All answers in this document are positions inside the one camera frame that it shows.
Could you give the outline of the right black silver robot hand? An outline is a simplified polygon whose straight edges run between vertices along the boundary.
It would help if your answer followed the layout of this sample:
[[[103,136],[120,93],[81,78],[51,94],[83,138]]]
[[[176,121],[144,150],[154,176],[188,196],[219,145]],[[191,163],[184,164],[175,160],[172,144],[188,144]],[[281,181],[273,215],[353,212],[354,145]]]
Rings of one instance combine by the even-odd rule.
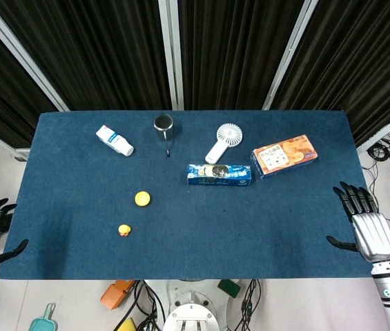
[[[370,263],[390,260],[390,227],[373,196],[365,188],[343,181],[333,191],[347,215],[355,242],[341,242],[332,236],[327,241],[338,249],[360,253]]]

